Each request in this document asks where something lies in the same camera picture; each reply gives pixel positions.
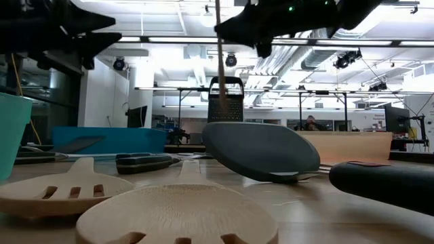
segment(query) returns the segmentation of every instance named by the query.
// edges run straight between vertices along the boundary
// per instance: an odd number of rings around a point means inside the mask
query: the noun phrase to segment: wooden spatula
[[[104,201],[77,222],[79,244],[276,244],[277,224],[246,196],[201,177],[184,161],[171,184]]]
[[[134,189],[120,178],[94,172],[94,159],[78,159],[65,174],[0,186],[0,212],[22,217],[81,214],[95,204]]]

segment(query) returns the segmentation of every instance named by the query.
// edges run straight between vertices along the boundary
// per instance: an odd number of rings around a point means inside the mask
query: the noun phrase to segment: wooden table
[[[70,165],[19,165],[14,168],[8,182],[66,172]],[[433,170],[427,166],[415,167]],[[95,171],[117,175],[112,161],[96,162]],[[179,171],[180,164],[177,164],[169,169],[122,178],[136,186],[147,186],[173,178]],[[292,186],[259,183],[214,160],[202,160],[201,173],[262,205],[278,221],[279,243],[282,244],[434,243],[433,217],[340,192],[326,177],[312,178]],[[77,218],[23,220],[0,213],[0,243],[74,243]]]

